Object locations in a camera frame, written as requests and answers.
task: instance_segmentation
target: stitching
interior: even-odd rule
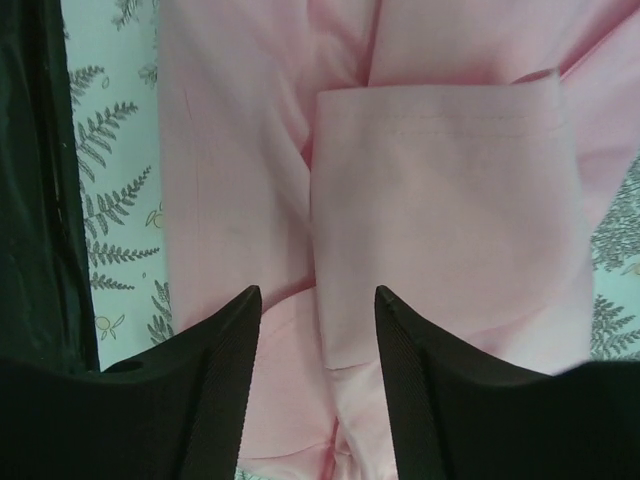
[[[311,450],[312,448],[323,447],[323,446],[326,446],[328,448],[333,447],[331,441],[327,442],[325,440],[322,442],[314,443],[313,445],[309,445],[308,447],[301,448],[300,450],[296,450],[295,452],[285,453],[284,455],[277,455],[275,457],[243,457],[242,460],[276,460],[279,458],[292,457],[293,455],[298,455],[299,453],[306,452],[307,450]]]
[[[466,115],[454,115],[454,116],[446,116],[446,115],[380,115],[380,114],[358,114],[358,113],[347,113],[340,114],[332,112],[330,109],[327,109],[325,113],[331,114],[335,119],[350,119],[350,118],[364,118],[364,119],[380,119],[380,120],[404,120],[404,119],[442,119],[442,120],[517,120],[517,119],[527,119],[527,118],[539,118],[543,115],[549,115],[552,113],[557,113],[561,110],[560,105],[554,105],[549,110],[545,110],[544,112],[540,112],[536,115],[499,115],[499,116],[466,116]]]
[[[273,332],[271,332],[269,334],[269,336],[265,337],[262,340],[262,343],[264,345],[264,347],[262,348],[262,350],[260,352],[256,352],[256,360],[258,360],[259,358],[264,358],[267,353],[269,351],[271,351],[271,348],[267,348],[268,346],[266,345],[266,342],[268,342],[270,339],[272,339],[275,335],[277,335],[278,333],[280,333],[282,330],[284,330],[285,328],[287,328],[291,323],[293,323],[293,321],[301,316],[307,315],[309,313],[313,313],[313,307],[309,307],[309,308],[303,308],[299,311],[297,311],[294,315],[292,315],[287,321],[285,321],[282,325],[280,325],[278,328],[276,328]]]
[[[576,63],[571,65],[569,69],[564,74],[562,74],[560,79],[564,81],[567,78],[571,77],[577,70],[580,69],[580,67],[582,67],[587,61],[589,61],[604,46],[604,44],[611,39],[611,37],[613,37],[616,33],[619,33],[620,30],[622,30],[626,26],[626,24],[628,24],[636,14],[638,14],[639,11],[640,5],[636,6],[636,8],[629,14],[628,17],[626,17],[618,25],[613,27],[609,33],[602,37],[600,41],[598,41],[587,53],[580,57],[576,61]]]
[[[536,132],[536,133],[524,133],[524,134],[517,134],[517,135],[506,135],[506,134],[476,135],[476,134],[469,134],[466,132],[431,132],[431,131],[424,131],[424,130],[407,131],[407,130],[386,130],[386,129],[377,130],[374,128],[366,129],[365,132],[382,133],[382,134],[386,133],[386,134],[395,135],[395,136],[418,136],[418,137],[496,138],[496,139],[534,138],[534,137],[540,137],[542,135],[548,135],[548,134],[557,132],[558,130],[562,130],[564,127],[567,126],[567,124],[568,124],[567,122],[564,122],[557,127],[546,129],[546,130],[540,130],[539,132]]]

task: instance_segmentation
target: leaf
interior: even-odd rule
[[[623,355],[620,357],[620,360],[624,360],[627,362],[632,362],[632,361],[640,361],[640,350],[638,350],[637,352],[634,353],[630,353],[629,355]]]
[[[103,235],[107,235],[109,233],[109,224],[107,220],[104,218],[103,213],[99,213],[95,216],[96,220],[98,220],[98,225],[100,225],[100,230],[102,230]]]
[[[167,331],[167,325],[166,325],[166,323],[164,321],[163,322],[159,322],[158,326],[159,326],[158,331],[160,333],[164,334],[164,332]]]
[[[156,210],[153,210],[151,213],[149,213],[149,215],[147,216],[147,221],[144,224],[145,227],[148,227],[149,224],[153,222],[153,219],[155,218],[156,213],[157,213]]]
[[[126,120],[137,111],[138,107],[133,102],[116,103],[113,111],[106,107],[104,113],[95,112],[95,118],[87,118],[86,125],[78,122],[76,128],[76,150],[79,154],[78,156],[91,158],[103,168],[106,168],[107,162],[102,152],[113,153],[110,142],[117,140],[113,130],[120,128],[118,121]],[[79,158],[79,160],[87,165],[84,158]],[[93,175],[92,171],[90,174],[86,168],[82,168],[81,171],[95,182],[95,175]]]
[[[91,180],[92,182],[96,181],[96,176],[93,173],[93,170],[91,170],[87,162],[85,162],[81,158],[78,158],[78,168],[82,173],[84,173],[87,177],[89,177],[89,180]]]
[[[156,340],[158,343],[163,342],[166,340],[166,338],[164,338],[161,334],[159,334],[158,332],[156,332],[150,324],[147,323],[147,329],[149,330],[149,333],[151,334],[151,340]]]
[[[106,275],[100,275],[98,272],[93,272],[90,280],[91,288],[96,290],[134,290],[133,285],[126,285],[120,283]]]
[[[151,88],[155,87],[158,83],[158,65],[155,63],[146,64],[138,70],[138,76],[145,85],[149,85]]]
[[[87,230],[89,230],[93,238],[96,238],[98,236],[98,231],[96,230],[96,227],[93,224],[93,221],[91,220],[91,218],[84,219],[84,226],[86,227]]]
[[[616,198],[591,238],[593,266],[607,272],[640,255],[640,156],[631,165]]]
[[[111,194],[105,193],[96,195],[99,212],[95,212],[94,205],[90,197],[87,195],[85,198],[85,204],[90,203],[91,209],[86,209],[87,217],[85,218],[85,224],[88,225],[93,219],[95,219],[100,225],[100,230],[103,235],[107,235],[109,233],[109,224],[107,219],[117,225],[124,225],[121,217],[129,215],[129,212],[124,207],[134,206],[134,200],[138,198],[138,192],[145,185],[149,172],[151,172],[150,166],[145,168],[141,175],[124,187],[120,194],[114,190]],[[93,226],[93,229],[92,227],[88,228],[90,229],[93,237],[96,238],[97,233],[94,233],[95,226]]]
[[[635,315],[623,316],[624,307],[615,306],[602,295],[596,297],[591,334],[591,354],[597,360],[613,360],[627,354],[640,341],[640,329],[624,332]]]
[[[150,257],[155,255],[160,251],[160,248],[148,248],[144,250],[122,250],[122,247],[116,245],[109,245],[104,243],[100,245],[99,242],[95,242],[93,245],[87,246],[87,254],[95,258],[95,265],[97,267],[97,263],[102,265],[112,265],[113,263],[128,263],[135,262],[136,260],[140,260],[143,258]]]
[[[104,157],[100,155],[98,152],[96,152],[93,149],[93,147],[91,147],[90,145],[87,145],[86,142],[82,143],[81,145],[78,145],[78,150],[88,155],[89,157],[93,158],[97,163],[99,163],[101,166],[106,168],[107,162],[105,162]]]
[[[629,272],[633,272],[633,269],[636,268],[636,266],[640,265],[639,263],[632,263],[630,264],[627,268],[625,268],[622,273],[620,273],[620,275],[626,275]]]
[[[156,291],[158,292],[158,297],[160,300],[169,303],[169,282],[165,282],[164,285],[160,285],[160,282],[157,280],[154,282],[156,286]]]
[[[153,304],[156,306],[156,308],[160,311],[160,313],[162,313],[162,315],[164,315],[165,317],[171,317],[171,311],[168,308],[162,306],[160,302],[158,302],[156,297],[151,297],[151,300],[153,301]]]
[[[129,22],[137,21],[136,11],[141,4],[142,0],[116,0],[116,6],[120,9],[120,12],[111,19],[111,23],[120,30]]]
[[[86,93],[94,80],[102,74],[104,74],[104,67],[97,65],[69,71],[69,90],[71,91],[73,105],[80,105],[80,97]]]
[[[116,327],[120,326],[122,324],[122,322],[124,322],[124,315],[120,315],[120,318],[118,318],[118,320],[116,320],[116,323],[113,324],[112,328],[116,328]]]

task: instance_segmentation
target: black fabric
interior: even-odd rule
[[[0,352],[97,369],[59,1],[0,1],[0,172]]]
[[[0,358],[0,478],[234,478],[261,314],[257,287],[105,373]]]
[[[400,480],[640,478],[640,363],[548,377],[477,350],[386,287],[376,325]]]

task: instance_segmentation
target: seam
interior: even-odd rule
[[[629,23],[631,19],[635,15],[637,15],[639,12],[640,12],[640,5],[637,6],[635,10],[629,14],[628,17],[622,20],[622,22],[620,22],[618,25],[613,27],[613,29],[609,33],[607,33],[604,37],[602,37],[602,39],[591,48],[591,50],[585,53],[582,57],[580,57],[580,59],[578,59],[578,61],[576,61],[576,63],[574,63],[571,67],[569,67],[569,69],[560,76],[560,80],[561,81],[566,80],[571,75],[573,75],[576,70],[580,69],[580,67],[582,67],[582,65],[584,65],[588,60],[590,60],[591,57],[593,57],[598,52],[598,50],[600,50],[603,47],[603,45],[607,43],[607,41],[609,41],[609,39],[613,35],[618,33],[625,26],[625,24]]]
[[[277,335],[278,333],[282,332],[282,330],[284,330],[285,328],[287,328],[291,323],[293,323],[293,321],[301,316],[307,315],[309,313],[313,312],[313,308],[303,308],[300,309],[299,311],[297,311],[294,315],[292,315],[287,321],[285,321],[282,325],[280,325],[278,328],[276,328],[273,332],[271,332],[267,337],[264,337],[264,339],[262,340],[262,343],[264,346],[264,348],[259,351],[256,352],[256,360],[264,358],[267,353],[269,351],[271,351],[271,348],[267,348],[266,346],[266,342],[268,342],[269,340],[271,340],[275,335]]]
[[[190,123],[193,125],[193,115],[191,113],[191,105],[189,103],[189,96],[187,94],[187,90],[182,87],[182,93],[184,96],[184,102],[185,105],[187,107],[187,114],[189,115],[189,121]],[[193,130],[189,129],[189,154],[193,155],[193,144],[194,144],[194,139],[193,139]],[[196,164],[196,175],[195,175],[195,194],[196,194],[196,208],[195,208],[195,217],[196,217],[196,241],[195,241],[195,247],[196,247],[196,258],[199,258],[200,255],[203,252],[202,249],[202,227],[201,227],[201,222],[200,222],[200,161],[201,159],[199,157],[196,158],[195,160],[195,164]],[[202,285],[202,262],[196,262],[197,263],[197,276],[198,276],[198,285]],[[205,315],[205,306],[204,306],[204,296],[200,296],[200,305],[199,305],[199,312],[198,315],[200,318],[206,318],[207,316]]]
[[[477,135],[470,134],[466,132],[432,132],[428,130],[419,130],[419,131],[409,131],[409,130],[386,130],[386,129],[375,129],[375,128],[367,128],[364,130],[364,133],[375,133],[375,134],[389,134],[394,136],[416,136],[416,137],[455,137],[455,138],[494,138],[494,139],[511,139],[511,138],[534,138],[540,137],[544,135],[548,135],[551,133],[555,133],[558,130],[564,129],[568,125],[567,122],[562,123],[561,125],[546,129],[540,130],[536,133],[524,133],[517,135],[507,135],[507,134],[488,134],[488,135]]]
[[[308,447],[302,448],[300,450],[296,450],[295,452],[287,453],[285,455],[277,455],[274,457],[239,457],[239,460],[241,461],[242,460],[272,460],[276,458],[287,458],[287,457],[291,457],[292,455],[297,455],[299,453],[306,452],[307,450],[311,450],[312,448],[321,447],[321,446],[333,447],[331,442],[323,441],[323,442],[314,443],[313,445],[309,445]]]
[[[442,119],[442,120],[517,120],[517,119],[528,119],[528,118],[539,118],[544,115],[557,113],[560,111],[562,107],[560,105],[554,105],[548,110],[544,110],[535,115],[498,115],[498,116],[467,116],[467,115],[379,115],[379,114],[358,114],[358,113],[350,113],[350,114],[339,114],[331,112],[330,109],[325,111],[326,114],[331,114],[334,119],[353,119],[353,118],[363,118],[363,119],[380,119],[380,120],[403,120],[403,119]]]

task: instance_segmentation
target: pink fabric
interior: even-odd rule
[[[241,467],[397,478],[379,284],[515,364],[587,359],[640,1],[170,0],[159,34],[174,322],[265,300]]]

